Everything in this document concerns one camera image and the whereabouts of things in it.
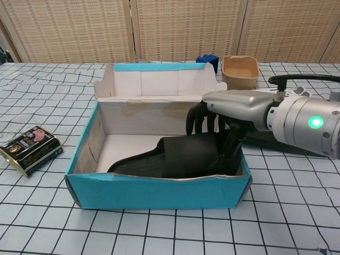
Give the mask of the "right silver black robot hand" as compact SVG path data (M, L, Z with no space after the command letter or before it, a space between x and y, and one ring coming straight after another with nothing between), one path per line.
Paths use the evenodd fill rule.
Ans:
M249 132L269 131L267 115L274 102L273 93L258 90L221 90L208 92L200 103L189 109L186 117L186 133L202 132L207 118L207 130L214 130L215 118L218 129L228 125L230 130L223 143L223 157L231 159Z

